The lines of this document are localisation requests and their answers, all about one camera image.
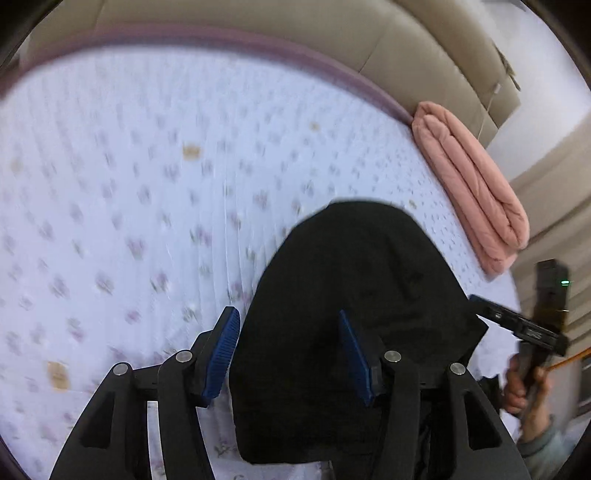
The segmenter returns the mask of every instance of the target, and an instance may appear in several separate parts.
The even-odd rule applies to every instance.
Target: metal screw
[[[400,355],[400,353],[398,353],[396,350],[388,350],[384,354],[384,358],[388,362],[392,362],[395,364],[396,362],[399,362],[400,360],[402,360],[402,355]]]
[[[456,375],[463,375],[466,373],[466,367],[464,367],[462,364],[451,364],[449,367],[449,370],[451,370],[452,372],[454,372]]]
[[[189,350],[181,350],[179,353],[177,353],[175,358],[177,359],[177,362],[181,362],[183,364],[191,360],[193,358],[193,354]]]
[[[126,374],[128,370],[127,364],[117,364],[113,367],[113,373],[115,375],[123,375]]]

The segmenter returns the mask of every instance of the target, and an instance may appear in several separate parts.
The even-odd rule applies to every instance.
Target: white mattress
[[[408,127],[326,80],[152,46],[76,54],[20,81],[0,103],[0,434],[32,479],[49,477],[114,363],[162,362],[227,304],[244,319],[290,229],[350,197],[405,209],[467,294],[518,307],[508,273],[486,280]],[[470,369],[501,372],[514,350],[492,326]],[[199,414],[217,478],[320,477],[317,464],[241,461],[227,388]]]

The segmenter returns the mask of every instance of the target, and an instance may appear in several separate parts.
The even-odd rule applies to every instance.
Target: wall
[[[506,2],[463,1],[507,57],[521,85],[521,106],[488,147],[512,180],[591,111],[591,91],[558,39],[529,9]]]
[[[579,402],[579,384],[581,379],[581,362],[571,362],[564,367],[549,373],[554,383],[548,398],[554,422],[560,430],[564,430],[576,412]]]

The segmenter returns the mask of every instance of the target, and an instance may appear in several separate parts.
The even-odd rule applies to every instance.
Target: purple trim
[[[306,67],[314,74],[336,82],[397,120],[410,125],[412,116],[389,94],[360,73],[308,47],[280,38],[230,28],[182,24],[117,24],[99,27],[58,41],[23,61],[16,72],[0,78],[4,96],[28,72],[65,55],[89,48],[126,44],[171,44],[207,46],[262,54],[278,61]]]

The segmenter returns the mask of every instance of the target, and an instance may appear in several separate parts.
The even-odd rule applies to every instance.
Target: sleeve
[[[517,449],[532,480],[550,480],[569,457],[562,434],[554,421],[542,435],[531,442],[517,442]]]

